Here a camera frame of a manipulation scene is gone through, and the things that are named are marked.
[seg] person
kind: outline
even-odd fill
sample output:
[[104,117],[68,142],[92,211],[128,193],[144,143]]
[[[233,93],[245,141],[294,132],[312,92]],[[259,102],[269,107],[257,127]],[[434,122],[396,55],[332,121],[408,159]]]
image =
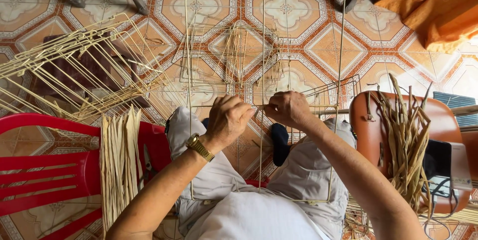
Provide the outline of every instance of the person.
[[[259,193],[258,188],[247,185],[221,150],[244,131],[254,111],[236,96],[218,97],[206,129],[188,109],[177,108],[167,133],[173,161],[124,209],[106,239],[152,239],[176,203],[179,231],[186,240],[338,240],[348,191],[367,212],[376,239],[426,239],[416,214],[402,196],[354,149],[350,125],[337,123],[334,133],[335,120],[316,118],[305,96],[298,92],[274,94],[264,111],[308,137],[290,150],[267,188]],[[199,151],[185,146],[193,133],[199,133],[201,144],[215,155],[210,163]],[[329,181],[328,202],[291,200],[326,200]]]

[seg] white shirt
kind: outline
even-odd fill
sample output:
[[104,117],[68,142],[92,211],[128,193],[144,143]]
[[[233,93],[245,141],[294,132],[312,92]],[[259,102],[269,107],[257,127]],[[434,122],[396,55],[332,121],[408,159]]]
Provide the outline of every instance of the white shirt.
[[273,194],[230,193],[185,240],[330,240],[294,202]]

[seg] white pants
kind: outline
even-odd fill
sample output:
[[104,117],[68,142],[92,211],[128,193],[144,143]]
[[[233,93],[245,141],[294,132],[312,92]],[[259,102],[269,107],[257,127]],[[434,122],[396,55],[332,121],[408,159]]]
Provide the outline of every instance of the white pants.
[[[330,129],[334,129],[335,119],[329,119],[325,123]],[[184,143],[194,133],[202,135],[206,133],[206,128],[189,109],[177,108],[170,120],[167,134],[173,160],[186,150]],[[356,142],[348,123],[338,123],[337,134],[355,147]],[[330,168],[330,163],[314,142],[305,139],[290,152],[284,164],[278,168],[268,183],[267,189],[261,188],[261,193],[272,193],[287,199],[327,200]],[[176,201],[179,231],[182,235],[186,235],[201,216],[230,192],[258,192],[257,188],[246,184],[222,151],[200,170],[192,184],[194,200],[191,199],[189,184]],[[212,202],[205,205],[205,200]],[[333,171],[329,202],[316,203],[315,206],[303,202],[296,203],[328,237],[339,240],[342,238],[342,224],[348,200],[347,189]]]

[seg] person's left hand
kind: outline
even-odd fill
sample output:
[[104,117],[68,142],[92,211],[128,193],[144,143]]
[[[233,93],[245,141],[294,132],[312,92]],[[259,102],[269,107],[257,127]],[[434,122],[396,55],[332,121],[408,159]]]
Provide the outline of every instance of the person's left hand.
[[254,109],[237,96],[217,97],[209,113],[206,134],[201,140],[205,147],[216,154],[229,146],[246,129]]

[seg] hand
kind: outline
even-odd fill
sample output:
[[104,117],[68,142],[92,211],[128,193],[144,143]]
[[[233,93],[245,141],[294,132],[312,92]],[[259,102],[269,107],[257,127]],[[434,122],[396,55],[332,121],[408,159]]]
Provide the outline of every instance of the hand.
[[305,95],[298,92],[278,92],[264,107],[266,116],[283,125],[304,131],[317,118],[310,112]]
[[217,97],[209,113],[209,124],[204,135],[211,146],[208,150],[216,154],[229,146],[244,132],[254,112],[249,104],[237,96]]

